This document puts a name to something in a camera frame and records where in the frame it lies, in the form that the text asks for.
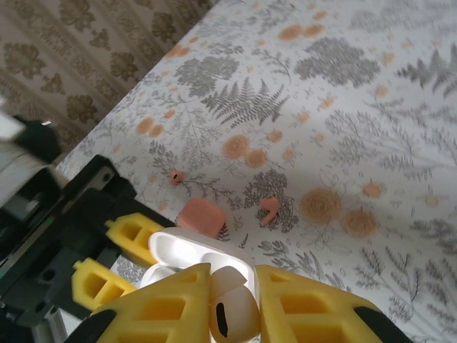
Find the orange earbud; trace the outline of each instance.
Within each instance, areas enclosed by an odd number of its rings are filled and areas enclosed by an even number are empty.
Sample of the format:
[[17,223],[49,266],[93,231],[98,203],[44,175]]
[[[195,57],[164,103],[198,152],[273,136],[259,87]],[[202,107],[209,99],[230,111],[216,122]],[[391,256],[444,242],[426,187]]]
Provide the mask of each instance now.
[[262,220],[262,225],[268,225],[273,220],[273,218],[278,214],[279,200],[276,197],[269,197],[260,199],[260,207],[265,211],[269,211],[265,218]]
[[183,173],[179,170],[170,170],[170,183],[177,186],[179,182],[183,181]]

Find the small pink object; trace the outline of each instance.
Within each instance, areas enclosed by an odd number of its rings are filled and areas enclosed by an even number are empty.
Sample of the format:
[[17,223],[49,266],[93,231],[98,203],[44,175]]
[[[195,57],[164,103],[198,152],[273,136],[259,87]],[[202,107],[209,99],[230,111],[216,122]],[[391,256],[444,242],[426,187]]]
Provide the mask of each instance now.
[[179,170],[170,170],[170,183],[177,186],[179,182],[183,181],[183,173]]
[[176,223],[184,228],[216,238],[226,222],[226,213],[202,198],[190,199],[179,212]]
[[262,225],[268,225],[278,214],[279,207],[281,207],[281,205],[276,197],[269,197],[260,199],[260,207],[265,211],[270,212],[262,220]]

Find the floral bedsheet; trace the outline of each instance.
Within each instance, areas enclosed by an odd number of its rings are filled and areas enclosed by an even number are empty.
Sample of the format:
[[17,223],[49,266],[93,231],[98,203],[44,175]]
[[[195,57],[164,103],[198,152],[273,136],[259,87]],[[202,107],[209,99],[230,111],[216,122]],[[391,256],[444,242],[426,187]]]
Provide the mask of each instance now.
[[455,1],[219,1],[59,168],[103,154],[170,219],[206,197],[256,263],[456,342],[456,32]]

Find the yellow foam pad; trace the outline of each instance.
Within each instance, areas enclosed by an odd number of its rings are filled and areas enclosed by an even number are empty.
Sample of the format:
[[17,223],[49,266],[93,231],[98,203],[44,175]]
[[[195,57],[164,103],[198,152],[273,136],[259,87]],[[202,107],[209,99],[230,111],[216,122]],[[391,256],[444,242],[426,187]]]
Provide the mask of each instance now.
[[196,264],[117,299],[97,343],[209,343],[209,263]]
[[271,266],[256,276],[262,343],[382,343],[353,310],[379,311],[369,301]]
[[163,226],[141,213],[122,216],[114,222],[107,221],[106,226],[109,228],[106,235],[129,259],[143,267],[157,263],[149,251],[148,241],[149,237],[162,230]]
[[130,282],[93,259],[77,262],[74,268],[76,271],[71,276],[73,300],[90,311],[136,290]]

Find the fabric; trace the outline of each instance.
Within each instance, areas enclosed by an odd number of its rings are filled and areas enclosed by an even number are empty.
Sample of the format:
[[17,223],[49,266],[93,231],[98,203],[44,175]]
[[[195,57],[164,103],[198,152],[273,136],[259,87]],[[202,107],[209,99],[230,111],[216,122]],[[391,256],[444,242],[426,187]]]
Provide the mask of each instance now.
[[0,99],[70,151],[210,8],[209,0],[1,0]]
[[[415,342],[455,342],[456,18],[446,0],[220,1],[60,170],[107,156],[173,220],[205,197],[256,263],[361,295]],[[281,208],[263,227],[266,197]]]

